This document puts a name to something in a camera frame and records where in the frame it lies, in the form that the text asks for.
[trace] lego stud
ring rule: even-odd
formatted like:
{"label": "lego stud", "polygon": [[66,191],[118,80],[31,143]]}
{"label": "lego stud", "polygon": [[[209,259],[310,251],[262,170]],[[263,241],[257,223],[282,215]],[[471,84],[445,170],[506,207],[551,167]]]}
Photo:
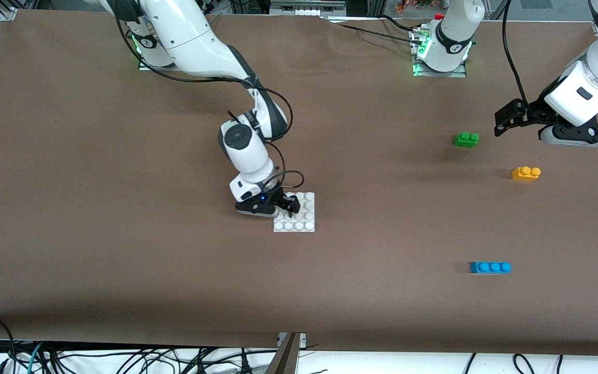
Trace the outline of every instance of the lego stud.
{"label": "lego stud", "polygon": [[472,148],[479,144],[479,134],[473,132],[470,134],[463,131],[454,137],[454,145],[457,147]]}
{"label": "lego stud", "polygon": [[481,262],[479,263],[479,271],[482,273],[488,273],[491,270],[491,263],[489,262]]}
{"label": "lego stud", "polygon": [[539,175],[541,175],[541,169],[530,168],[529,166],[521,166],[520,168],[513,169],[511,172],[511,178],[513,180],[524,180],[527,182],[537,180]]}
{"label": "lego stud", "polygon": [[281,211],[274,217],[274,232],[314,232],[315,231],[315,194],[313,192],[287,193],[299,201],[300,208],[291,215]]}

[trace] white floor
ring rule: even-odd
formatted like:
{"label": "white floor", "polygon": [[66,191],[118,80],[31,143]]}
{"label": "white floor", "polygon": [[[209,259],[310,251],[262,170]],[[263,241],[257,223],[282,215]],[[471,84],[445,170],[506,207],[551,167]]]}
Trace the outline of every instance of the white floor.
{"label": "white floor", "polygon": [[[90,355],[110,353],[113,351],[81,351]],[[197,350],[177,350],[181,359],[192,359]],[[239,349],[222,349],[214,352],[207,359],[213,360],[239,353]],[[299,358],[297,374],[313,374],[327,369],[325,374],[463,374],[465,365],[470,357],[469,353],[375,353],[375,352],[341,352],[341,351],[302,351]],[[69,357],[62,360],[77,374],[115,374],[119,367],[129,358],[128,355],[112,357]],[[268,364],[272,353],[249,355],[251,367]],[[526,355],[535,374],[555,373],[558,356],[556,355]],[[6,358],[0,354],[0,363]],[[5,373],[9,374],[12,364],[9,363]],[[138,374],[142,364],[136,365],[129,371]],[[218,365],[207,370],[210,374],[231,373],[237,369],[235,365]],[[525,374],[529,370],[521,364]],[[24,374],[20,365],[18,371]],[[172,374],[169,365],[155,363],[149,368],[149,374]],[[590,374],[598,372],[598,356],[565,356],[561,374]],[[515,374],[512,355],[479,353],[475,357],[470,374]]]}

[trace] blue lego brick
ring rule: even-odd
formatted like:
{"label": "blue lego brick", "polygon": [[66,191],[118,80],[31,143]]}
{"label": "blue lego brick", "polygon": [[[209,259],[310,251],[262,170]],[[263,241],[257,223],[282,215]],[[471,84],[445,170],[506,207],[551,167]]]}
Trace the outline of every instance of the blue lego brick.
{"label": "blue lego brick", "polygon": [[508,262],[470,262],[472,274],[509,274],[511,263]]}

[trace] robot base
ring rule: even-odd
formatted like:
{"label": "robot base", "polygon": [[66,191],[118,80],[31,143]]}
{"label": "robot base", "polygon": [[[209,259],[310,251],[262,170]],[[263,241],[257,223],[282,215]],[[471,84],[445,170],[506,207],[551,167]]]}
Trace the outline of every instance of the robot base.
{"label": "robot base", "polygon": [[408,34],[410,40],[422,42],[421,45],[412,44],[410,46],[410,52],[412,53],[412,73],[414,76],[438,76],[446,78],[465,78],[467,76],[465,62],[461,62],[455,70],[444,73],[431,69],[417,56],[419,51],[428,45],[429,24],[423,23],[420,28],[415,28],[413,31],[409,31]]}

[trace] white lego plate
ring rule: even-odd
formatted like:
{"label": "white lego plate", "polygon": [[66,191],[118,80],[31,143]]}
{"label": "white lego plate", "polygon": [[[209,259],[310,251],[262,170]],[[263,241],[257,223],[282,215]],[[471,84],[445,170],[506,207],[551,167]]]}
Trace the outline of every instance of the white lego plate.
{"label": "white lego plate", "polygon": [[274,218],[274,232],[315,232],[315,194],[313,192],[287,192],[285,196],[297,196],[299,213],[292,215],[283,210]]}

